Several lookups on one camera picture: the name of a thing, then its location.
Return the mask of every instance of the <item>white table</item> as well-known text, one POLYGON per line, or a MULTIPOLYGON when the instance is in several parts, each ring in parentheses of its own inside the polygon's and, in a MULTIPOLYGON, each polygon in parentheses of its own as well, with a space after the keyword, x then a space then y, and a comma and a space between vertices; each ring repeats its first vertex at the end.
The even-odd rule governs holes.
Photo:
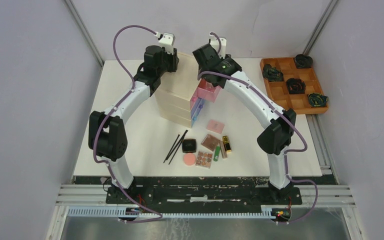
MULTIPOLYGON (((260 58, 238 58, 248 77, 263 92, 266 92, 260 70, 260 58)), ((134 73, 141 60, 125 60, 123 63, 134 73)), ((128 88, 130 79, 117 61, 108 60, 102 70, 98 89, 93 102, 92 111, 103 111, 113 104, 128 88)), ((220 134, 206 129, 210 119, 225 123, 223 135, 228 135, 232 152, 228 158, 222 159, 207 169, 199 166, 186 166, 183 163, 182 149, 179 149, 172 163, 163 161, 169 152, 177 134, 182 135, 187 129, 184 126, 160 117, 154 97, 146 100, 125 123, 128 139, 126 159, 134 176, 147 177, 253 177, 269 176, 269 163, 266 153, 257 144, 257 137, 263 128, 254 115, 230 93, 221 90, 215 103, 207 101, 198 116, 193 128, 188 129, 186 138, 195 138, 198 143, 208 133, 216 137, 220 134)), ((296 128, 308 143, 308 150, 302 153, 289 153, 289 171, 293 176, 321 176, 312 136, 305 115, 297 115, 296 128)), ((97 164, 88 147, 88 129, 86 127, 77 163, 75 176, 109 176, 104 164, 97 164)), ((294 134, 291 148, 301 149, 303 144, 294 134)), ((198 151, 210 152, 198 144, 198 151)))

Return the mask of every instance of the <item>wooden organizer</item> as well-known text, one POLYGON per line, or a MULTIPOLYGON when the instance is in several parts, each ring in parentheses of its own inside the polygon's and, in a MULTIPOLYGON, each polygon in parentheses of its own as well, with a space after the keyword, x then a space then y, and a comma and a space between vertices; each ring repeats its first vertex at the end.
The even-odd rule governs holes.
POLYGON ((328 110, 327 104, 324 107, 310 106, 308 94, 323 94, 313 68, 298 69, 293 57, 263 58, 259 64, 261 72, 263 72, 265 64, 270 64, 283 73, 283 81, 269 82, 264 78, 267 96, 279 106, 285 110, 293 109, 296 114, 324 114, 328 110), (305 82, 305 94, 289 94, 286 81, 290 78, 301 79, 305 82))

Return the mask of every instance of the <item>brown eyeshadow palette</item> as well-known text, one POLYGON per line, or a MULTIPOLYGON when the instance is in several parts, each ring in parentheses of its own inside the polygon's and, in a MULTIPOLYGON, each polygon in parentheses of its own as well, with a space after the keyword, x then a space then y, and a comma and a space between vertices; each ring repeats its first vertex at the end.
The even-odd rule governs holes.
POLYGON ((198 151, 195 166, 201 166, 209 169, 212 161, 213 153, 198 151))

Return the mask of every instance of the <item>wall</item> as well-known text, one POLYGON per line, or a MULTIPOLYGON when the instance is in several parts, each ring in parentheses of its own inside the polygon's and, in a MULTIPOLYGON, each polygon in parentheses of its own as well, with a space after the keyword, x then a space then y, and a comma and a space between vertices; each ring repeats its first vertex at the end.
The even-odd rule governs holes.
POLYGON ((99 72, 62 0, 0 0, 0 239, 45 238, 99 72))
POLYGON ((329 96, 320 116, 366 234, 384 239, 384 1, 341 1, 310 55, 329 96))
MULTIPOLYGON (((113 39, 127 25, 176 36, 183 53, 208 42, 211 31, 227 39, 233 57, 289 57, 303 52, 329 0, 73 0, 93 41, 114 60, 113 39)), ((156 44, 147 31, 129 29, 117 40, 121 59, 142 59, 156 44)))

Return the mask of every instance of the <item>black and gold lipstick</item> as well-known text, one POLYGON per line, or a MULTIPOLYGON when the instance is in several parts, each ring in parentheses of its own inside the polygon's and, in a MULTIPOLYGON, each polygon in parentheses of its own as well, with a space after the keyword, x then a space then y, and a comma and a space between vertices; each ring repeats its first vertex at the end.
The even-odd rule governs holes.
POLYGON ((223 145, 224 149, 226 149, 226 152, 230 153, 232 151, 228 136, 223 136, 223 145))

